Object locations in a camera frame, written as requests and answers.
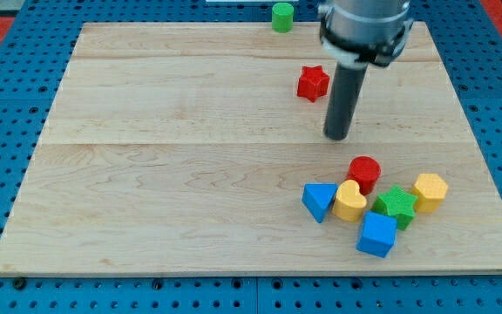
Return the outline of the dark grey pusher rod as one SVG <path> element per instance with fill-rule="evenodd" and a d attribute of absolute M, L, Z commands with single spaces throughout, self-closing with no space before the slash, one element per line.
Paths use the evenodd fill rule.
<path fill-rule="evenodd" d="M 327 138 L 344 140 L 347 137 L 365 73 L 366 67 L 349 69 L 340 64 L 336 66 L 323 127 Z"/>

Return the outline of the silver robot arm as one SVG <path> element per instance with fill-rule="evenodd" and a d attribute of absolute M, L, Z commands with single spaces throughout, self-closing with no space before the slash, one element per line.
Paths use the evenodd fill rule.
<path fill-rule="evenodd" d="M 347 137 L 369 65 L 385 68 L 403 52 L 413 20 L 409 0 L 331 0 L 320 3 L 319 39 L 336 61 L 323 132 Z"/>

